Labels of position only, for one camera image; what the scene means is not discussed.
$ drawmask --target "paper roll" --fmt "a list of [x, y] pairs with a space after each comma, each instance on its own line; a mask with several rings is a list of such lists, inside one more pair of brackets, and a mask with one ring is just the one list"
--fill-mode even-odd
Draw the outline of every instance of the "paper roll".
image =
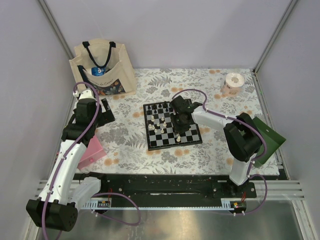
[[236, 97], [241, 92], [244, 84], [245, 78], [241, 74], [235, 72], [228, 73], [225, 76], [221, 92], [225, 96]]

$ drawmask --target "floral tablecloth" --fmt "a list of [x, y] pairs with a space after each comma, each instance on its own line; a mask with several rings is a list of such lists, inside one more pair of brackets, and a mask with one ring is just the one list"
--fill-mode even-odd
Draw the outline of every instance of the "floral tablecloth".
[[[239, 73], [245, 86], [237, 97], [221, 94], [221, 85], [228, 73]], [[228, 115], [248, 113], [264, 120], [249, 69], [136, 69], [136, 95], [104, 96], [109, 102], [115, 121], [96, 130], [106, 157], [77, 169], [77, 173], [121, 174], [208, 174], [228, 175], [233, 157], [224, 134], [199, 125], [202, 144], [148, 151], [143, 104], [170, 101], [183, 89], [199, 89], [207, 93], [207, 108]], [[184, 98], [202, 102], [199, 92], [183, 92]], [[275, 157], [251, 173], [278, 175]]]

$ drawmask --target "green tray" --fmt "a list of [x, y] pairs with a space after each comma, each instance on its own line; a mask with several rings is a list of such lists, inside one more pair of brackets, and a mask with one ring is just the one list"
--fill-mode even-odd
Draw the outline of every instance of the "green tray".
[[[275, 151], [286, 141], [286, 139], [280, 134], [278, 134], [276, 131], [274, 131], [272, 128], [267, 126], [258, 117], [255, 117], [253, 119], [253, 122], [256, 125], [256, 127], [259, 129], [259, 132], [264, 138], [267, 146], [266, 155], [259, 158], [254, 163], [254, 166], [256, 168], [259, 168], [267, 162], [267, 160], [271, 157], [271, 155], [275, 153]], [[264, 149], [265, 149], [264, 146], [261, 146], [260, 150], [256, 155], [259, 156], [264, 151]]]

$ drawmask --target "pink container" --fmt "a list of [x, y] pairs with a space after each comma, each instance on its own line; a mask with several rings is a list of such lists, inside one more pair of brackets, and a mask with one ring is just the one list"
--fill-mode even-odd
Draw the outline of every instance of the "pink container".
[[82, 158], [79, 161], [78, 169], [82, 169], [100, 158], [106, 156], [106, 152], [104, 151], [103, 147], [101, 146], [98, 138], [96, 135], [90, 140], [87, 149], [85, 150]]

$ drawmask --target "gray wall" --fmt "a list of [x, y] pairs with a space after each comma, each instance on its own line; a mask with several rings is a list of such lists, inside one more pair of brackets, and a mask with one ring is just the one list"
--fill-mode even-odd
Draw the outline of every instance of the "gray wall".
[[292, 178], [300, 180], [319, 231], [320, 1], [299, 1], [258, 72]]
[[253, 68], [290, 0], [46, 0], [70, 48], [124, 43], [135, 68]]
[[0, 1], [0, 233], [19, 240], [26, 204], [48, 176], [74, 84], [35, 0]]

